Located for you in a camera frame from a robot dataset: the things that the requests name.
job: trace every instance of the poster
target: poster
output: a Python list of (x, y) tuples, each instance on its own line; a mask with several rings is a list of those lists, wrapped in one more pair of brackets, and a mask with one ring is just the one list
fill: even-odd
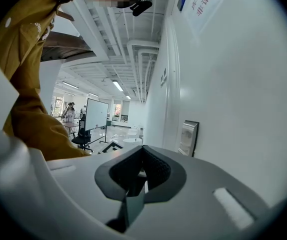
[(224, 0), (186, 0), (182, 13), (196, 36), (199, 36), (206, 23), (215, 14)]

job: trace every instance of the window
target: window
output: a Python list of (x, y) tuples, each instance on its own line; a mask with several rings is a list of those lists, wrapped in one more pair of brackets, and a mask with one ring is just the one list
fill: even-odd
[(54, 102), (54, 113), (61, 114), (62, 113), (62, 105), (63, 105), (63, 98), (56, 97)]
[(112, 121), (119, 121), (121, 108), (122, 108), (121, 104), (115, 104)]
[(112, 121), (116, 121), (116, 122), (120, 121), (121, 110), (122, 110), (122, 102), (121, 102), (121, 100), (115, 100), (114, 104), (113, 104)]

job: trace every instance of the jacket sleeve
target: jacket sleeve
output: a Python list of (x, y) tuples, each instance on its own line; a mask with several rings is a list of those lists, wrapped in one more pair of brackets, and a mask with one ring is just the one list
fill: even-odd
[(60, 5), (69, 1), (20, 0), (0, 22), (0, 69), (19, 92), (6, 132), (41, 150), (47, 161), (89, 155), (73, 146), (66, 129), (47, 114), (39, 97), (43, 37), (53, 27)]

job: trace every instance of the black rubber part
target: black rubber part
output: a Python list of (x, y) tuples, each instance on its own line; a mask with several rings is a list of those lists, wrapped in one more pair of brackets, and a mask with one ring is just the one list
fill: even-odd
[(138, 180), (142, 168), (149, 189), (144, 196), (145, 204), (169, 201), (187, 179), (186, 171), (179, 163), (145, 145), (103, 163), (97, 168), (94, 180), (107, 198), (123, 201), (127, 192), (136, 196), (142, 188), (143, 181)]
[(132, 15), (137, 17), (142, 14), (145, 10), (149, 9), (153, 3), (149, 0), (141, 1), (137, 3), (137, 6), (133, 9)]

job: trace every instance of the table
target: table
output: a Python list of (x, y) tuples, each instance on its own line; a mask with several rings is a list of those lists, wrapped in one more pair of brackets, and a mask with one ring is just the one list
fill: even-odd
[(143, 144), (143, 140), (141, 138), (125, 138), (123, 140), (124, 148), (131, 146), (141, 146)]
[(72, 133), (72, 128), (78, 127), (79, 124), (73, 123), (73, 122), (62, 122), (62, 125), (66, 128), (68, 128), (68, 137), (69, 140), (71, 141), (71, 133)]

